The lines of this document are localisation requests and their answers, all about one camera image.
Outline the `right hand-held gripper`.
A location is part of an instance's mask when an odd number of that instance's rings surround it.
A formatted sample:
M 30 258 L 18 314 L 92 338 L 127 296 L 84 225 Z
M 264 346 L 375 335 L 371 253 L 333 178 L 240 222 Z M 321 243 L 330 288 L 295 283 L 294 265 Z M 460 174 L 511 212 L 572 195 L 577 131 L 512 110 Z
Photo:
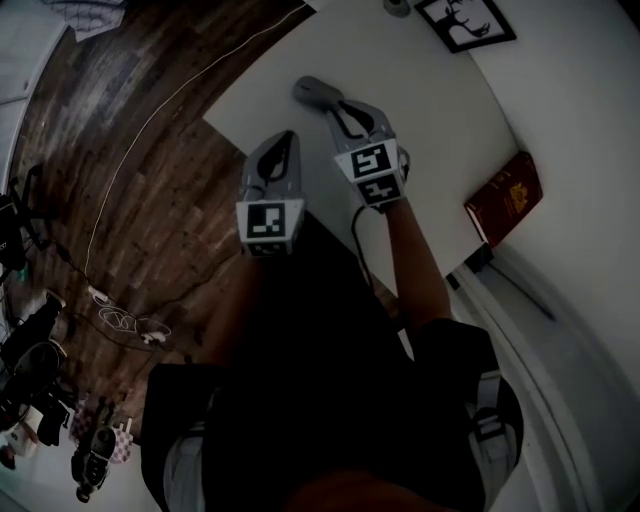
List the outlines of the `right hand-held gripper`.
M 335 163 L 365 207 L 405 197 L 410 156 L 380 109 L 355 100 L 330 104 L 326 120 L 336 145 Z

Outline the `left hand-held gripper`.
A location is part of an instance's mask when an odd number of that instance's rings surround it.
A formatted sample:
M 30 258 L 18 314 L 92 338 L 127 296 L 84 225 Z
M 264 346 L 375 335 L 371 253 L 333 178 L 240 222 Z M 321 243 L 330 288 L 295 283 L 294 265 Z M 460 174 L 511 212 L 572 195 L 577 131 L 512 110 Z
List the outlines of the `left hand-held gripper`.
M 277 184 L 288 190 L 301 189 L 298 135 L 285 130 L 262 142 L 247 157 L 243 180 L 247 188 L 236 203 L 243 250 L 253 258 L 290 255 L 303 223 L 306 202 L 303 198 L 269 198 L 263 187 Z

